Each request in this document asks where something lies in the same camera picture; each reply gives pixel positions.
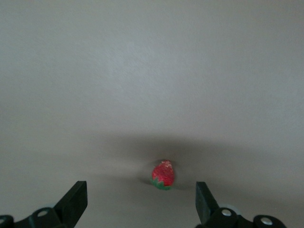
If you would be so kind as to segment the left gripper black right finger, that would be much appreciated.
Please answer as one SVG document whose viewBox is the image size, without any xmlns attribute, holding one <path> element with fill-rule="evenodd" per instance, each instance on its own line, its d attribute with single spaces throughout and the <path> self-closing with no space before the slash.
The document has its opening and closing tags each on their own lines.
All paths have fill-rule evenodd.
<svg viewBox="0 0 304 228">
<path fill-rule="evenodd" d="M 205 182 L 196 182 L 195 206 L 200 219 L 195 228 L 287 228 L 269 215 L 257 215 L 249 221 L 229 207 L 220 207 Z"/>
</svg>

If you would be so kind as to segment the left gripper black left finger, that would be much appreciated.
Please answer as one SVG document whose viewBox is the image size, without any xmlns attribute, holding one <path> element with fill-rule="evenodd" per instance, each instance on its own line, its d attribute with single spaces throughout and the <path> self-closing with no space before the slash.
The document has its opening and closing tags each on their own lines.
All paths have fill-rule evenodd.
<svg viewBox="0 0 304 228">
<path fill-rule="evenodd" d="M 23 220 L 0 215 L 0 228 L 74 228 L 87 207 L 87 182 L 77 181 L 53 207 L 34 211 Z"/>
</svg>

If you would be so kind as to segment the red strawberry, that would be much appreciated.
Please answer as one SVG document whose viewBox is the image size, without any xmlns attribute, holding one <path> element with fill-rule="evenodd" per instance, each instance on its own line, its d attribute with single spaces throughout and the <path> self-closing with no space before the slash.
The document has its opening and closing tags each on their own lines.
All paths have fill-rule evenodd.
<svg viewBox="0 0 304 228">
<path fill-rule="evenodd" d="M 163 160 L 154 167 L 151 173 L 151 183 L 159 190 L 170 190 L 175 181 L 172 162 Z"/>
</svg>

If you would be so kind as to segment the table cover sheet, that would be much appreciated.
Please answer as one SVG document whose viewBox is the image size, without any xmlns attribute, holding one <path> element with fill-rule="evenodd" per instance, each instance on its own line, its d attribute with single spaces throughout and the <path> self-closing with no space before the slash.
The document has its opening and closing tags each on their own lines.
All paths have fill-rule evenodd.
<svg viewBox="0 0 304 228">
<path fill-rule="evenodd" d="M 76 228 L 194 228 L 197 181 L 304 228 L 304 0 L 0 0 L 0 214 L 79 180 Z"/>
</svg>

